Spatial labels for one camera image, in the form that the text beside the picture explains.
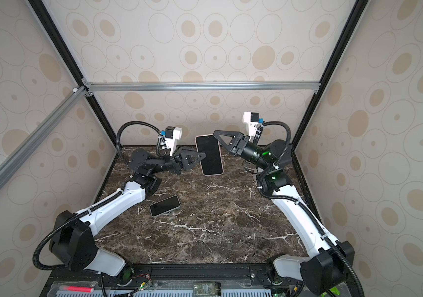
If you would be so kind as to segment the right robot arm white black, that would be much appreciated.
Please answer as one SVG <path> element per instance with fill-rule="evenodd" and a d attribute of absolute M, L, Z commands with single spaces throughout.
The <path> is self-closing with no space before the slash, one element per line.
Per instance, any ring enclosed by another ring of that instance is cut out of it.
<path fill-rule="evenodd" d="M 213 135 L 231 155 L 262 169 L 256 177 L 258 192 L 279 208 L 304 243 L 307 257 L 285 254 L 272 258 L 273 277 L 301 281 L 315 295 L 332 295 L 332 288 L 346 283 L 351 296 L 364 296 L 352 267 L 352 245 L 338 240 L 316 218 L 284 171 L 292 162 L 289 140 L 277 140 L 260 147 L 241 132 L 216 130 Z"/>

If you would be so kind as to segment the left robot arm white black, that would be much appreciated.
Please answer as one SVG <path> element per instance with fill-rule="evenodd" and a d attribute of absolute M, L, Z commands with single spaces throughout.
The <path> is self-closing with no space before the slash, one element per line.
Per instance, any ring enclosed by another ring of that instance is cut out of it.
<path fill-rule="evenodd" d="M 158 190 L 156 173 L 180 174 L 206 158 L 206 153 L 180 148 L 172 157 L 154 158 L 146 150 L 134 150 L 127 161 L 133 175 L 118 190 L 100 202 L 76 213 L 65 211 L 55 223 L 56 233 L 48 240 L 49 250 L 73 272 L 94 271 L 114 277 L 120 285 L 132 280 L 132 265 L 122 256 L 99 248 L 94 237 L 111 221 L 143 202 Z"/>

